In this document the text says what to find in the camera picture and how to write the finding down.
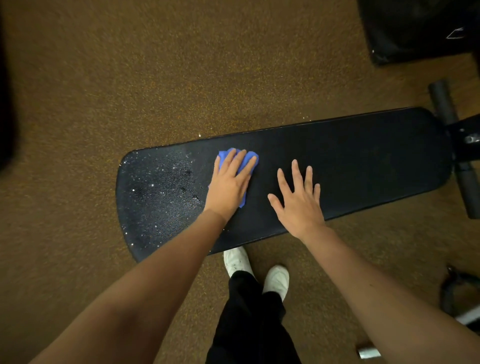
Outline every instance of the hand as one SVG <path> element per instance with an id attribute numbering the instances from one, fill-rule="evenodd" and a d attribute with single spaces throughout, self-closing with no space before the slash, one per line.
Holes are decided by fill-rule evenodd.
<path id="1" fill-rule="evenodd" d="M 204 211 L 211 210 L 219 214 L 223 217 L 225 223 L 230 220 L 240 205 L 250 181 L 250 172 L 257 160 L 257 157 L 252 157 L 245 168 L 236 176 L 247 151 L 242 150 L 235 156 L 236 152 L 235 149 L 230 151 L 220 169 L 218 168 L 220 157 L 216 157 L 204 208 Z"/>
<path id="2" fill-rule="evenodd" d="M 301 176 L 296 159 L 292 161 L 292 176 L 295 192 L 292 193 L 282 169 L 278 169 L 278 185 L 283 195 L 285 207 L 282 206 L 277 196 L 269 194 L 270 204 L 278 219 L 290 234 L 305 242 L 306 238 L 325 227 L 325 220 L 320 209 L 320 185 L 315 189 L 312 185 L 313 169 L 307 167 L 305 184 Z"/>

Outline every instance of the blue rag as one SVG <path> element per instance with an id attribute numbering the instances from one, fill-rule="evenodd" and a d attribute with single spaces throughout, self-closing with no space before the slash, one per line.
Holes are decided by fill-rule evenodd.
<path id="1" fill-rule="evenodd" d="M 230 153 L 230 151 L 232 149 L 235 149 L 235 148 L 230 148 L 229 150 L 221 150 L 220 152 L 218 152 L 218 155 L 220 156 L 219 168 L 222 167 L 223 161 L 225 160 L 225 158 L 227 157 L 227 155 Z M 240 151 L 241 151 L 241 149 L 236 149 L 236 154 L 238 154 Z M 245 158 L 243 159 L 242 163 L 240 164 L 240 167 L 239 167 L 239 170 L 237 171 L 237 174 L 239 174 L 241 172 L 241 170 L 245 168 L 248 161 L 254 156 L 257 157 L 257 160 L 256 160 L 255 165 L 253 166 L 252 170 L 250 171 L 250 175 L 252 174 L 253 170 L 255 169 L 255 167 L 258 164 L 258 154 L 255 153 L 255 152 L 247 152 L 247 154 L 245 155 Z M 243 195 L 243 198 L 242 198 L 242 200 L 240 202 L 240 205 L 239 205 L 240 208 L 242 208 L 243 205 L 245 205 L 246 198 L 247 198 L 247 192 L 245 192 L 245 194 Z"/>

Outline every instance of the brown floor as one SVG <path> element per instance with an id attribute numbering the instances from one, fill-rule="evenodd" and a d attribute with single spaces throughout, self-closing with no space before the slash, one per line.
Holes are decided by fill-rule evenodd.
<path id="1" fill-rule="evenodd" d="M 135 148 L 406 106 L 448 75 L 460 117 L 480 112 L 469 55 L 376 69 L 355 0 L 10 0 L 6 48 L 20 150 L 0 178 L 0 361 L 25 363 L 134 262 L 115 209 Z M 480 274 L 478 221 L 455 181 L 330 223 L 436 303 L 446 262 Z M 263 278 L 290 270 L 285 327 L 304 363 L 358 363 L 367 337 L 289 235 L 248 248 Z M 210 256 L 159 353 L 200 363 L 227 298 Z"/>

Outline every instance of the shoe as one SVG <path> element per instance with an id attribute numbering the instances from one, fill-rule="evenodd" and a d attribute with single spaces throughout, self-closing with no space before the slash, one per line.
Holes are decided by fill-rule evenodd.
<path id="1" fill-rule="evenodd" d="M 284 266 L 274 266 L 270 268 L 265 278 L 264 293 L 277 292 L 283 301 L 287 295 L 289 282 L 288 270 Z"/>
<path id="2" fill-rule="evenodd" d="M 224 251 L 223 262 L 230 277 L 237 270 L 244 270 L 253 276 L 252 266 L 250 266 L 247 251 L 243 246 Z"/>

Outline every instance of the person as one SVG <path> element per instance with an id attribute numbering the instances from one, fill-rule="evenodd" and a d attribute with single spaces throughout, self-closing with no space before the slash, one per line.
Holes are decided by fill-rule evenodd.
<path id="1" fill-rule="evenodd" d="M 245 193 L 253 158 L 237 174 L 246 151 L 215 160 L 205 207 L 185 231 L 99 295 L 32 363 L 152 363 L 204 258 Z M 282 170 L 283 195 L 268 195 L 278 219 L 310 250 L 382 356 L 390 363 L 478 363 L 480 339 L 439 309 L 415 297 L 325 225 L 320 185 L 292 162 L 294 191 Z M 299 363 L 281 325 L 288 271 L 276 266 L 262 288 L 245 250 L 224 253 L 229 299 L 208 363 Z"/>

